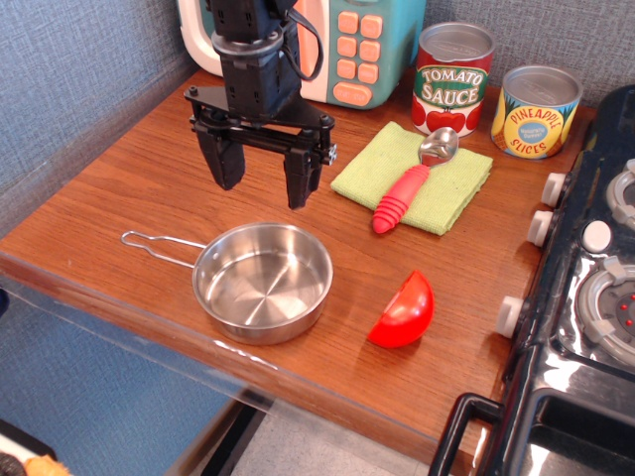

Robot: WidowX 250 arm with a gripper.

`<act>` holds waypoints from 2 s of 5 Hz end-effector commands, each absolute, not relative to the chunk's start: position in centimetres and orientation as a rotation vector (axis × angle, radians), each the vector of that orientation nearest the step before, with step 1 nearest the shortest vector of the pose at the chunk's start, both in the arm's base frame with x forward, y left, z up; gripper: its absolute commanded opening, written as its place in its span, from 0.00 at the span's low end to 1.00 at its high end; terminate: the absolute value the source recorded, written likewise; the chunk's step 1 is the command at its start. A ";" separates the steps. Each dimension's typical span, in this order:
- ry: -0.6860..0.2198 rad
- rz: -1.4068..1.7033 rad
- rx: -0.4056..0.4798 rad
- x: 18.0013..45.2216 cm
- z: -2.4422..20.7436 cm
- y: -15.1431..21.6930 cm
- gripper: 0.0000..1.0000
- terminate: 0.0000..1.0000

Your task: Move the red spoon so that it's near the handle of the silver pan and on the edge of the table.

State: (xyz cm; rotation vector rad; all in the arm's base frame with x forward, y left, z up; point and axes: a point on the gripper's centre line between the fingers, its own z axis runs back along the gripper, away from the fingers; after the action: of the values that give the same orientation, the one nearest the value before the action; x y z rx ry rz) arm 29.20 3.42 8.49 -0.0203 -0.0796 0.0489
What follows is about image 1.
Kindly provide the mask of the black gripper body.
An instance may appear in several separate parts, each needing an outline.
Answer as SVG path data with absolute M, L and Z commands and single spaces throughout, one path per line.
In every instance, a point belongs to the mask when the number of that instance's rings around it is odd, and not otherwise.
M 289 47 L 221 55 L 225 84 L 192 86 L 192 130 L 220 134 L 245 147 L 284 156 L 291 148 L 315 149 L 323 165 L 336 158 L 334 119 L 300 94 L 297 53 Z

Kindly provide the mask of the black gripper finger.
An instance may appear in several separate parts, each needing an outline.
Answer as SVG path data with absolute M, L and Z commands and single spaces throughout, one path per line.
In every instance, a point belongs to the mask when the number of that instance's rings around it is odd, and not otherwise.
M 299 209 L 318 189 L 321 176 L 321 156 L 315 149 L 291 148 L 284 154 L 284 171 L 288 205 Z
M 197 130 L 199 148 L 214 178 L 224 190 L 231 190 L 245 174 L 243 146 L 220 134 Z

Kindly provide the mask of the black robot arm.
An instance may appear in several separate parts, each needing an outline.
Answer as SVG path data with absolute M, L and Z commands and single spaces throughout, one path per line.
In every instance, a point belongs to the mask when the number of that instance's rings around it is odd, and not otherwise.
M 309 21 L 292 1 L 212 1 L 211 45 L 221 87 L 190 87 L 185 98 L 199 147 L 215 182 L 234 188 L 245 173 L 245 147 L 284 157 L 288 204 L 305 206 L 321 169 L 336 158 L 334 120 L 301 95 L 298 27 Z

